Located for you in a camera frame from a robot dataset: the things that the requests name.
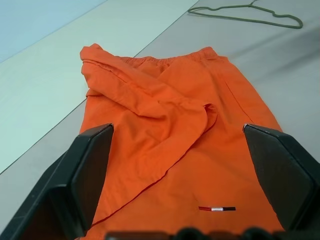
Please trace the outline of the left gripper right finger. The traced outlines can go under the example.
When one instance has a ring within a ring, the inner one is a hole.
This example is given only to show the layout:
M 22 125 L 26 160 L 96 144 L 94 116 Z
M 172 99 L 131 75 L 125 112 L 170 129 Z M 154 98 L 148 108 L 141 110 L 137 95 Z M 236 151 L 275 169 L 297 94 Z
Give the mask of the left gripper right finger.
M 291 135 L 245 124 L 258 182 L 285 230 L 319 231 L 320 164 Z

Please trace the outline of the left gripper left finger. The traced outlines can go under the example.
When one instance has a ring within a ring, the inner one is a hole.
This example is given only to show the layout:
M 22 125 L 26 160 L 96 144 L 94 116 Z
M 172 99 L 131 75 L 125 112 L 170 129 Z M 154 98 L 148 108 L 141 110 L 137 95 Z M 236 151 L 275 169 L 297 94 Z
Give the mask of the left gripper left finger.
M 75 240 L 91 228 L 104 186 L 114 132 L 110 123 L 79 134 L 42 174 L 2 240 Z

